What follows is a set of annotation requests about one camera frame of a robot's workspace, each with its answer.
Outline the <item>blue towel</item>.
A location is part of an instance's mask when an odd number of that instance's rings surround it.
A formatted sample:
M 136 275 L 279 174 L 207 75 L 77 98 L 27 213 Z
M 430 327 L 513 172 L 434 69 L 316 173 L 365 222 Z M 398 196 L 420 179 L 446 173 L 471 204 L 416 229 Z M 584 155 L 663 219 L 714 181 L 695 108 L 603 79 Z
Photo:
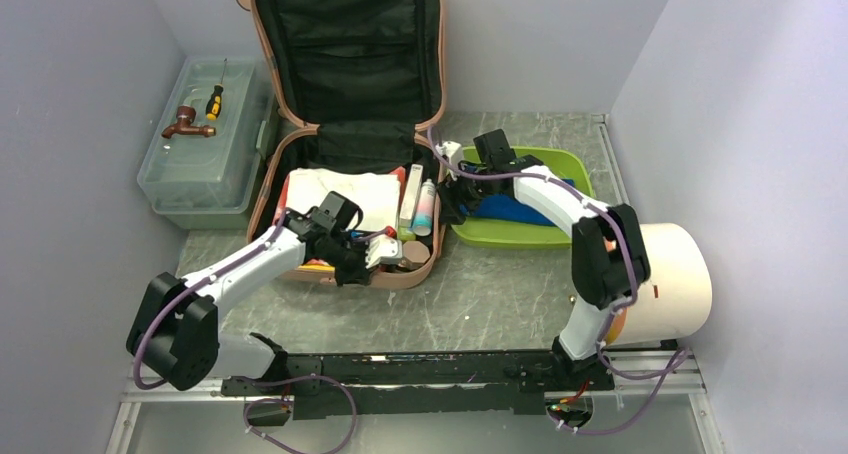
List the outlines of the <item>blue towel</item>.
M 469 217 L 510 219 L 515 222 L 554 225 L 564 232 L 584 217 L 603 209 L 564 180 L 547 175 L 519 175 L 484 182 L 487 197 Z

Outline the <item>green plastic tray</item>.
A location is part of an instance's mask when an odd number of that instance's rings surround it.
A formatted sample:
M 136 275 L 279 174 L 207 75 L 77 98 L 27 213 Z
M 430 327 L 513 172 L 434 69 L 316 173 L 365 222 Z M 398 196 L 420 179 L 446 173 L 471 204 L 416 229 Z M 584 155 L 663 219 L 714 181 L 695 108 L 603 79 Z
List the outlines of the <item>green plastic tray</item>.
M 532 155 L 538 158 L 582 194 L 595 196 L 588 172 L 575 154 L 547 147 L 514 146 L 513 150 L 518 157 Z M 569 248 L 572 244 L 570 237 L 554 225 L 522 221 L 468 217 L 464 224 L 453 225 L 452 228 L 464 243 L 474 247 L 559 249 Z

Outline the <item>pink hard-shell suitcase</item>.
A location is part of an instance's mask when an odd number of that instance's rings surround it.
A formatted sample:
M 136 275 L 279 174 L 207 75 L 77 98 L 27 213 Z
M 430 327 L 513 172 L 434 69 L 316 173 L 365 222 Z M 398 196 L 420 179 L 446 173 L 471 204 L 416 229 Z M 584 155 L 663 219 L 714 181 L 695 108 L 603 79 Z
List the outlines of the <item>pink hard-shell suitcase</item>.
M 446 107 L 442 0 L 237 0 L 253 18 L 280 116 L 247 236 L 273 223 L 298 168 L 445 171 L 426 131 Z

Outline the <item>cream appliance with orange rim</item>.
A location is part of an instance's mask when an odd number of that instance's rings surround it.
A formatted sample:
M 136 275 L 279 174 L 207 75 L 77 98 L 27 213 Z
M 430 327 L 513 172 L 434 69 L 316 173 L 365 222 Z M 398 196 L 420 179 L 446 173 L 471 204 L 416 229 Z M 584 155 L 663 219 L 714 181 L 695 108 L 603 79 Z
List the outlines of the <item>cream appliance with orange rim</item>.
M 694 238 L 672 223 L 640 228 L 651 275 L 639 287 L 637 302 L 613 321 L 605 338 L 609 346 L 690 336 L 711 311 L 710 274 Z

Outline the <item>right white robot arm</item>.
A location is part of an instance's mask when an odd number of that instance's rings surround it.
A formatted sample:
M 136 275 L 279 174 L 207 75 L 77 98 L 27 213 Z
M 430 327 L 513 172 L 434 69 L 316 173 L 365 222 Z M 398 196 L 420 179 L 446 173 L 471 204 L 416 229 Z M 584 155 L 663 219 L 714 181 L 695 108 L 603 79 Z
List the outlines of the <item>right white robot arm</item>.
M 435 158 L 448 171 L 440 182 L 442 220 L 460 225 L 493 195 L 507 196 L 544 216 L 571 241 L 571 278 L 577 292 L 572 313 L 557 335 L 551 375 L 574 389 L 590 373 L 587 359 L 603 357 L 615 318 L 638 299 L 651 265 L 635 210 L 608 205 L 569 185 L 538 157 L 520 156 L 503 130 L 474 140 L 478 163 L 468 164 L 462 148 L 433 142 Z

